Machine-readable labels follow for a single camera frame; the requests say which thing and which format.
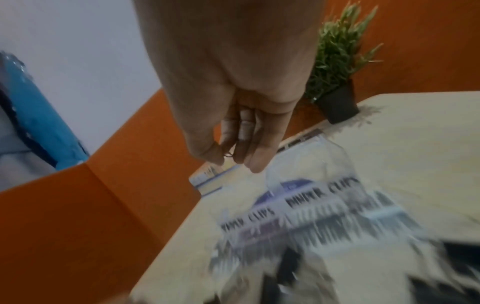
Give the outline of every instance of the white wall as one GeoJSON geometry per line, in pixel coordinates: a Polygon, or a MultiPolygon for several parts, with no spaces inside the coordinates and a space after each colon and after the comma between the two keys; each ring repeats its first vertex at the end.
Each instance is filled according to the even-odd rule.
{"type": "Polygon", "coordinates": [[[93,153],[156,90],[131,0],[1,0],[0,50],[93,153]]]}

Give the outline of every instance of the table surface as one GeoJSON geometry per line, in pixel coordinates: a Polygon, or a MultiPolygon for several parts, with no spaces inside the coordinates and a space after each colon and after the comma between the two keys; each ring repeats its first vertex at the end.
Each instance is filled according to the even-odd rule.
{"type": "MultiPolygon", "coordinates": [[[[480,239],[480,92],[384,94],[359,103],[359,108],[360,113],[346,122],[316,127],[347,151],[362,181],[412,198],[407,208],[441,236],[480,239]]],[[[220,183],[247,176],[246,169],[238,168],[220,177],[220,183]]],[[[139,280],[134,298],[162,304],[202,302],[221,287],[223,282],[206,272],[211,248],[221,235],[212,218],[219,204],[229,203],[218,195],[200,200],[139,280]]],[[[383,264],[372,252],[358,250],[330,262],[333,277],[351,285],[339,294],[342,304],[408,302],[406,288],[395,286],[358,296],[365,293],[361,282],[366,272],[376,273],[369,284],[380,286],[403,282],[401,267],[415,271],[415,266],[399,262],[402,250],[377,251],[386,250],[394,254],[383,264]],[[356,266],[346,267],[345,258],[355,260],[356,266]],[[398,264],[402,275],[390,270],[386,274],[385,263],[398,264]]]]}

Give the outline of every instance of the table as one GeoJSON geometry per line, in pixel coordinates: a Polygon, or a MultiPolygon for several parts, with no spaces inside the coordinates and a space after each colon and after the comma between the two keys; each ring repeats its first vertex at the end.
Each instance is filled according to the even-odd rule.
{"type": "MultiPolygon", "coordinates": [[[[480,92],[384,94],[359,107],[360,113],[346,122],[333,126],[322,122],[317,127],[347,151],[362,181],[368,186],[374,180],[412,198],[414,203],[407,208],[441,236],[480,239],[480,92]]],[[[228,183],[248,174],[239,168],[221,178],[228,183]]],[[[200,200],[139,280],[134,298],[162,304],[201,302],[221,287],[205,269],[210,249],[220,237],[212,210],[222,203],[210,196],[200,200]]],[[[396,259],[404,249],[382,250],[393,250],[396,259]]],[[[379,274],[371,280],[383,284],[382,268],[389,261],[368,266],[376,259],[371,252],[353,250],[346,256],[356,260],[356,270],[340,261],[331,269],[335,278],[352,285],[339,295],[342,304],[407,303],[403,287],[358,297],[365,272],[378,268],[379,274]]],[[[400,262],[398,267],[409,266],[400,262]]],[[[391,277],[395,284],[403,284],[403,275],[391,277]]]]}

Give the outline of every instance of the potted plant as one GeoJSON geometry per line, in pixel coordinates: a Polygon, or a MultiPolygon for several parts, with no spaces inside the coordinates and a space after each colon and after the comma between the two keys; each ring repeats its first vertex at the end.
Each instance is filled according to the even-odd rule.
{"type": "Polygon", "coordinates": [[[360,11],[359,4],[349,4],[338,20],[324,22],[319,31],[315,65],[304,97],[316,104],[332,124],[359,112],[351,76],[367,63],[374,62],[372,58],[382,46],[379,44],[366,54],[359,54],[360,39],[377,8],[356,23],[360,11]]]}

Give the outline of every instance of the green plant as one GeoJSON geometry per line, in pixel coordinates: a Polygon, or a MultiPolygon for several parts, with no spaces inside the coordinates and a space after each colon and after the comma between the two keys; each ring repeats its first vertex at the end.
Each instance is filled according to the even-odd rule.
{"type": "Polygon", "coordinates": [[[377,7],[365,19],[355,23],[360,11],[359,3],[347,4],[338,20],[323,23],[318,35],[315,65],[304,94],[311,102],[346,84],[353,73],[374,62],[372,59],[382,44],[364,55],[360,55],[359,50],[361,37],[377,7]]]}

